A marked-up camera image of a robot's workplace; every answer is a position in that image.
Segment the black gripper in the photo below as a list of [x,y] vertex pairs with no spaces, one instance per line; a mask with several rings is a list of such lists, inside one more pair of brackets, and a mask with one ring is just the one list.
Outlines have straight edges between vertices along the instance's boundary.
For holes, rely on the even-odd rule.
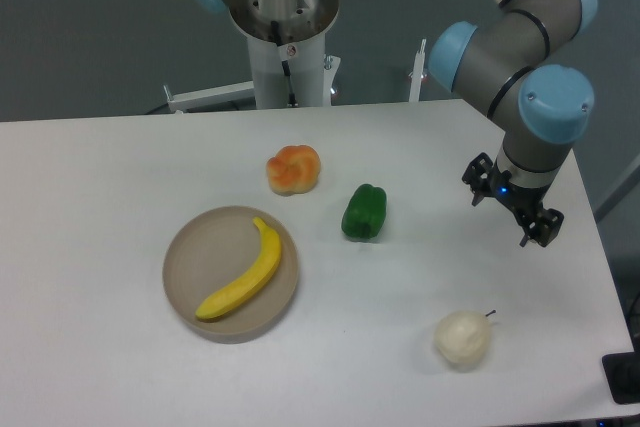
[[472,206],[485,198],[495,198],[515,216],[524,234],[521,247],[533,242],[547,247],[555,240],[564,222],[564,214],[556,209],[546,209],[542,200],[546,187],[521,187],[511,182],[509,171],[493,169],[493,161],[484,152],[475,157],[462,175],[462,182],[472,192]]

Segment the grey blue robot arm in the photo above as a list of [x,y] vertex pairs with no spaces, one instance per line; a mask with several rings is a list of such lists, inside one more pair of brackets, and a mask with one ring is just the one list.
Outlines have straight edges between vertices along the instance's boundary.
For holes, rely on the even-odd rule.
[[[339,0],[196,0],[228,11],[247,40],[254,96],[263,109],[330,101],[325,35]],[[514,216],[525,242],[546,246],[564,217],[543,199],[594,105],[589,80],[548,57],[582,32],[598,0],[495,0],[487,28],[458,22],[433,45],[428,70],[504,132],[496,157],[478,155],[462,180],[475,202],[494,198]]]

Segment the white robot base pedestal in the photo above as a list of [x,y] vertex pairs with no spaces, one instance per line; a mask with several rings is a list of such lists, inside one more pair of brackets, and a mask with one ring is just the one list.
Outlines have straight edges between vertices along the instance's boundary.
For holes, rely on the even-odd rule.
[[339,0],[246,0],[231,18],[247,40],[259,109],[331,104],[340,60],[326,54]]

